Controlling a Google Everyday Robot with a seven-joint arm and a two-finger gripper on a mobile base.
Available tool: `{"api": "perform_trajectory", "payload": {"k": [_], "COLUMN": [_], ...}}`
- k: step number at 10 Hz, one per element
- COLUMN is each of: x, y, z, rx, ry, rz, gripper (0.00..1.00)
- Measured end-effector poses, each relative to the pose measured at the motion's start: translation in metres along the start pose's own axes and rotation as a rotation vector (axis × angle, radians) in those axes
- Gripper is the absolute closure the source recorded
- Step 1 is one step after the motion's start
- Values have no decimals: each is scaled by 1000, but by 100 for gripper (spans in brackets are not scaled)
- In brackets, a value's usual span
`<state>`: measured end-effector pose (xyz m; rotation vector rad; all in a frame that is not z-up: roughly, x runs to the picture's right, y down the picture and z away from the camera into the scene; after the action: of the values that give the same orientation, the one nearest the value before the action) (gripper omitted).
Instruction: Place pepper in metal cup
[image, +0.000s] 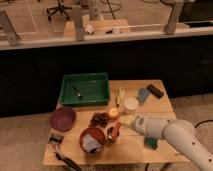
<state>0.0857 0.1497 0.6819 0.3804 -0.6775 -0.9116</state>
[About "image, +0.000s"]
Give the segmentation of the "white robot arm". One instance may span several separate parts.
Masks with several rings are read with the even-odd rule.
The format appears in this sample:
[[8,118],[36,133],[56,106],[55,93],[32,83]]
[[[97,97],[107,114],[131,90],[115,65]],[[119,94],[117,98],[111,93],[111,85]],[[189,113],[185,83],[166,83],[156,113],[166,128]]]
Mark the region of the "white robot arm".
[[213,154],[196,138],[194,126],[185,120],[137,116],[133,129],[146,137],[165,140],[201,171],[213,171]]

